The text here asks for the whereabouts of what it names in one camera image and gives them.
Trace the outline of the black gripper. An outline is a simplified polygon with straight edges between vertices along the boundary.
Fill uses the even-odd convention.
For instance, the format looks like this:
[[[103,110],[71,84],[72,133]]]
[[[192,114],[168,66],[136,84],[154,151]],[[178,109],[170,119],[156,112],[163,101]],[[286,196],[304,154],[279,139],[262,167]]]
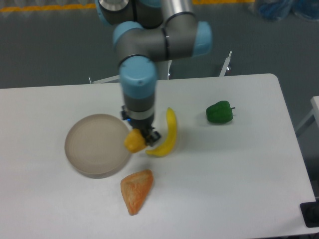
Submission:
[[[132,110],[123,105],[121,116],[122,120],[128,121],[132,128],[140,130],[147,146],[154,146],[161,139],[160,133],[152,127],[155,118],[154,106],[138,112],[137,109]]]

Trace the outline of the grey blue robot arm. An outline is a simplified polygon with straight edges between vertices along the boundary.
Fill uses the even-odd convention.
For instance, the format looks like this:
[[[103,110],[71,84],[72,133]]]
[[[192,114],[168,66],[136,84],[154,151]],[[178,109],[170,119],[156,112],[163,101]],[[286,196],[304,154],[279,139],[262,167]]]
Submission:
[[[95,6],[100,20],[115,27],[122,118],[141,132],[147,146],[153,146],[160,139],[152,126],[156,63],[207,54],[213,41],[211,27],[197,20],[189,0],[98,0]]]

